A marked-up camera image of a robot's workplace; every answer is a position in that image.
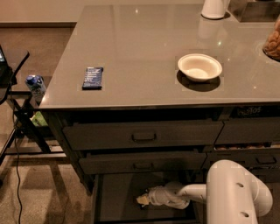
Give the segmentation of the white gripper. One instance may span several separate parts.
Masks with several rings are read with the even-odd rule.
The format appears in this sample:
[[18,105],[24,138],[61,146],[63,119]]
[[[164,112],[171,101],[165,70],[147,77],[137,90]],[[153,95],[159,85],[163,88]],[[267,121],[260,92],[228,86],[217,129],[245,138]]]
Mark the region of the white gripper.
[[162,206],[167,201],[165,188],[163,186],[153,187],[142,196],[137,197],[136,201],[142,207],[148,206],[150,203],[153,206]]

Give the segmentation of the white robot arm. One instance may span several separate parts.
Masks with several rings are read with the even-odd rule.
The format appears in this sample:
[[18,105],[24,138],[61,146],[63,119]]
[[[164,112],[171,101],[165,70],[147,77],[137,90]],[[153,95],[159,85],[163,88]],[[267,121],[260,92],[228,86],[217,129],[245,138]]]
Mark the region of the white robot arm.
[[169,182],[136,198],[141,206],[185,209],[191,201],[206,204],[206,224],[258,224],[273,206],[270,189],[250,171],[231,160],[210,167],[205,184]]

